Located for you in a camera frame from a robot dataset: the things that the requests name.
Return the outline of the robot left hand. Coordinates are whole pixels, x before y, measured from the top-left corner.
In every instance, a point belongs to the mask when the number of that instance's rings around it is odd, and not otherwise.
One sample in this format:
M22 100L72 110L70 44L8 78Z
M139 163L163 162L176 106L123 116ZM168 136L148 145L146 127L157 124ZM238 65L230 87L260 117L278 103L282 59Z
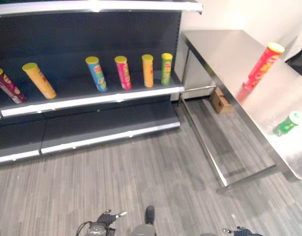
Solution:
M122 211L118 214L112 214L111 209L104 211L97 219L97 222L104 223L105 225L109 226L114 223L118 218L127 215L127 211Z

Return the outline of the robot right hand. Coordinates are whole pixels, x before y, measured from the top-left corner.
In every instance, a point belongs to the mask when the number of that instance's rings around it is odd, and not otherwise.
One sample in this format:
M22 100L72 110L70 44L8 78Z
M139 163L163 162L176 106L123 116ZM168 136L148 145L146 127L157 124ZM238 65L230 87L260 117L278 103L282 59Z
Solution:
M252 232L244 227L237 227L236 230L223 228L222 232L228 236L249 236Z

